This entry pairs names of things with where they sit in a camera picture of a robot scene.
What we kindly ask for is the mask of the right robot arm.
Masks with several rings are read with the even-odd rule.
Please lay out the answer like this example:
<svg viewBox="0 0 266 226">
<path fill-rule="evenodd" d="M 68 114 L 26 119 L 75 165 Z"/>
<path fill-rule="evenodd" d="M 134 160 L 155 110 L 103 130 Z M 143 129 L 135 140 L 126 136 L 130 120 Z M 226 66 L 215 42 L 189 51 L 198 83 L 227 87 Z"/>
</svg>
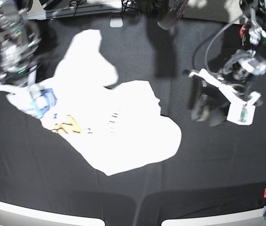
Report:
<svg viewBox="0 0 266 226">
<path fill-rule="evenodd" d="M 37 70 L 40 31 L 23 17 L 32 4 L 32 0 L 0 0 L 1 84 L 23 86 Z"/>
</svg>

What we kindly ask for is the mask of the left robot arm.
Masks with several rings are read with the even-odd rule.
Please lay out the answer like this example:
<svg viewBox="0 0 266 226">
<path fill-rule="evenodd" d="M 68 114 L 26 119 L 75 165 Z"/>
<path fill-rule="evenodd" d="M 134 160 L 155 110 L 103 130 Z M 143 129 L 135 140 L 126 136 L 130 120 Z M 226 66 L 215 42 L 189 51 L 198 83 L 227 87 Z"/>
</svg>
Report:
<svg viewBox="0 0 266 226">
<path fill-rule="evenodd" d="M 224 121 L 249 126 L 262 105 L 261 94 L 250 88 L 266 73 L 266 0 L 242 0 L 240 8 L 242 47 L 217 72 L 205 62 L 205 68 L 188 75 L 198 80 L 191 118 L 208 120 L 212 127 Z"/>
</svg>

